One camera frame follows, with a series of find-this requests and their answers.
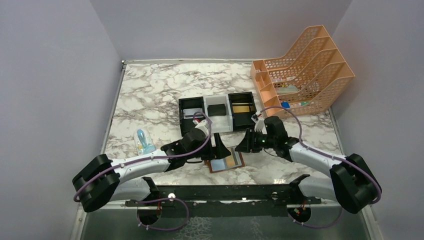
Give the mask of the brown leather card holder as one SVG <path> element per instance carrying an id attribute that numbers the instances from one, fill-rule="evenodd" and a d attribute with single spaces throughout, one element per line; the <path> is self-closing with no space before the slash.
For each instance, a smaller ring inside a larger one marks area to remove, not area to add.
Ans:
<path id="1" fill-rule="evenodd" d="M 228 147 L 227 149 L 230 151 L 231 155 L 222 159 L 207 160 L 204 162 L 211 174 L 245 166 L 242 153 L 235 151 L 235 146 Z"/>

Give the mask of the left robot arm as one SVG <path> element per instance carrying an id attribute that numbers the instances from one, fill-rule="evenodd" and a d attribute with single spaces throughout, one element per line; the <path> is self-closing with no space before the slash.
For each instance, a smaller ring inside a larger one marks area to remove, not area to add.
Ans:
<path id="1" fill-rule="evenodd" d="M 73 179 L 73 200 L 81 203 L 86 213 L 94 212 L 111 201 L 145 200 L 153 186 L 146 175 L 166 173 L 183 167 L 190 159 L 202 161 L 224 159 L 231 151 L 218 133 L 211 135 L 193 128 L 180 140 L 163 145 L 151 153 L 125 159 L 111 159 L 106 154 L 94 157 Z"/>

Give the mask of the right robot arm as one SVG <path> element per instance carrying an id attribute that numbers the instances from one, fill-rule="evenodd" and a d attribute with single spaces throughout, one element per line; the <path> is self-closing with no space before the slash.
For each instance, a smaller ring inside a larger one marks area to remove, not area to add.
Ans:
<path id="1" fill-rule="evenodd" d="M 283 122 L 276 116 L 260 119 L 266 132 L 257 128 L 246 130 L 235 150 L 259 153 L 272 149 L 276 155 L 292 163 L 308 166 L 326 176 L 303 176 L 291 182 L 297 195 L 338 202 L 349 213 L 356 214 L 380 199 L 382 189 L 364 159 L 358 154 L 334 155 L 290 137 Z"/>

